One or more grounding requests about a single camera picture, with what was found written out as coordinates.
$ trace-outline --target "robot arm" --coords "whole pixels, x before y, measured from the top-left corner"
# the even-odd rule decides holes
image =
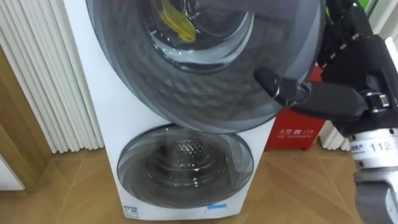
[[[365,223],[398,223],[398,74],[357,0],[326,1],[318,56],[323,83],[259,68],[254,77],[276,102],[332,121],[349,139],[358,172],[356,205]]]

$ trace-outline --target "stacked washer dryer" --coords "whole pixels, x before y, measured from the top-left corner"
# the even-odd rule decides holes
[[[220,2],[64,1],[128,218],[238,214],[282,109],[254,69],[315,63],[323,1]]]

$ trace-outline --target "red fire extinguisher box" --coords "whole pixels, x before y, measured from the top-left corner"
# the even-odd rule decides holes
[[[319,67],[315,67],[309,80],[321,82],[321,72]],[[324,124],[325,120],[303,116],[285,109],[276,117],[264,150],[268,152],[271,149],[295,148],[307,151],[317,139]]]

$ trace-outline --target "sticker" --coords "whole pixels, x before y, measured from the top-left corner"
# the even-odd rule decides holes
[[[350,143],[354,160],[388,157],[398,159],[398,139],[378,138]]]
[[[176,10],[169,0],[161,0],[163,11],[160,12],[160,18],[168,25],[178,37],[182,40],[192,43],[196,40],[197,30],[189,19]]]
[[[123,206],[124,215],[129,218],[139,218],[137,207]]]
[[[217,205],[208,205],[207,209],[217,209],[217,208],[226,208],[226,203],[217,204]]]

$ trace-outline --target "white radiator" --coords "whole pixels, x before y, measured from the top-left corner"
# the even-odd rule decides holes
[[[0,0],[0,44],[52,152],[104,146],[62,0]]]
[[[325,149],[349,151],[348,140],[337,131],[330,121],[327,121],[319,132],[319,140]]]

